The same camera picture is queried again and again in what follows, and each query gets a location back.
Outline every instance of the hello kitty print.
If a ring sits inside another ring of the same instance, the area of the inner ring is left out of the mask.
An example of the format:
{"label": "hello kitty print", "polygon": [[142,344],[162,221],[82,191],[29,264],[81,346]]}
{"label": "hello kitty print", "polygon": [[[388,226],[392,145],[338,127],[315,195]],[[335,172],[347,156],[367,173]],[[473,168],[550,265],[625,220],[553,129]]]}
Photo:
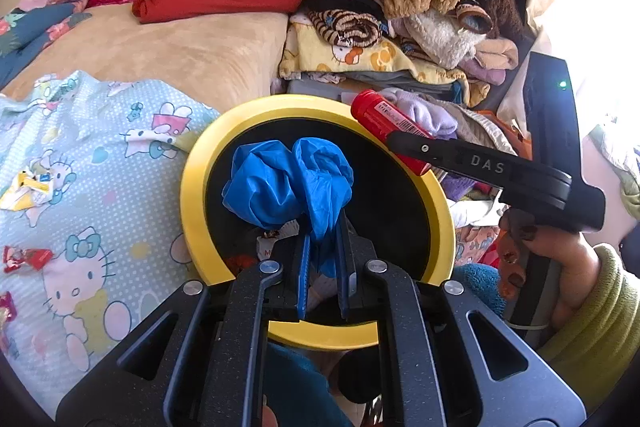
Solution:
{"label": "hello kitty print", "polygon": [[218,113],[159,80],[99,82],[82,71],[0,96],[0,194],[28,167],[50,201],[0,210],[0,246],[49,248],[43,270],[0,270],[18,317],[3,354],[51,416],[62,397],[186,280],[187,153]]}

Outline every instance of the beige blanket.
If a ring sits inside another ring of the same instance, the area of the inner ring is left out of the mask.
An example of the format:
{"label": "beige blanket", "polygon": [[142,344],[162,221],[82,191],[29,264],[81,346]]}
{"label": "beige blanket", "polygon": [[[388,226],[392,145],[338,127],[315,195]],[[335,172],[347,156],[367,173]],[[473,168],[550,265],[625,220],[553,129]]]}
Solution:
{"label": "beige blanket", "polygon": [[44,50],[2,93],[21,100],[46,73],[84,70],[102,81],[158,78],[220,112],[267,96],[287,34],[278,13],[138,23],[131,4],[98,6]]}

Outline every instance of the white fluffy garment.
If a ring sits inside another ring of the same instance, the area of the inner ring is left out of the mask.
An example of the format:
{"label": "white fluffy garment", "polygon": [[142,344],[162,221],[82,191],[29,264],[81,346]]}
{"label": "white fluffy garment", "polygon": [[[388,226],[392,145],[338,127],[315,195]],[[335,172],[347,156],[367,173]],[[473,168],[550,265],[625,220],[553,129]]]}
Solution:
{"label": "white fluffy garment", "polygon": [[476,44],[486,37],[465,30],[457,20],[433,8],[405,18],[404,26],[424,52],[447,70],[457,67],[463,58],[473,58]]}

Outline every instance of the lavender cloth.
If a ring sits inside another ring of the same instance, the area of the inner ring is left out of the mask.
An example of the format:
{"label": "lavender cloth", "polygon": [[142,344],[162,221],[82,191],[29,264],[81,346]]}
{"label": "lavender cloth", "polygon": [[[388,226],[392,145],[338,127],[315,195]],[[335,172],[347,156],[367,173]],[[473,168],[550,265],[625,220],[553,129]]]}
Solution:
{"label": "lavender cloth", "polygon": [[440,182],[447,200],[460,201],[474,187],[476,182],[459,174],[449,172]]}
{"label": "lavender cloth", "polygon": [[436,138],[449,139],[458,128],[458,122],[446,109],[427,102],[413,92],[399,87],[387,87],[379,94]]}
{"label": "lavender cloth", "polygon": [[469,78],[484,80],[489,84],[494,84],[494,86],[500,86],[500,84],[504,82],[507,74],[505,70],[488,70],[483,68],[474,58],[462,60],[458,64],[458,67],[463,70]]}

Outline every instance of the yellow trash can rim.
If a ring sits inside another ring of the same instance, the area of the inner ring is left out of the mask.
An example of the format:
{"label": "yellow trash can rim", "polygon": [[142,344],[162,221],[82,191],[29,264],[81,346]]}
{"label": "yellow trash can rim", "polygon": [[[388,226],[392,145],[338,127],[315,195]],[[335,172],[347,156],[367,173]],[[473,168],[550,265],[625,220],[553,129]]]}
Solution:
{"label": "yellow trash can rim", "polygon": [[[207,227],[205,198],[211,169],[228,143],[239,134],[255,125],[282,118],[307,118],[334,123],[364,136],[391,156],[414,182],[425,204],[430,224],[429,260],[421,280],[439,285],[450,277],[454,263],[455,234],[447,200],[433,174],[427,172],[421,178],[413,174],[351,116],[348,105],[315,96],[281,94],[243,103],[222,114],[198,138],[187,159],[180,184],[180,217],[191,258],[207,285],[234,279],[218,254]],[[310,349],[347,350],[378,343],[375,323],[323,326],[306,321],[271,321],[269,334],[283,343]]]}

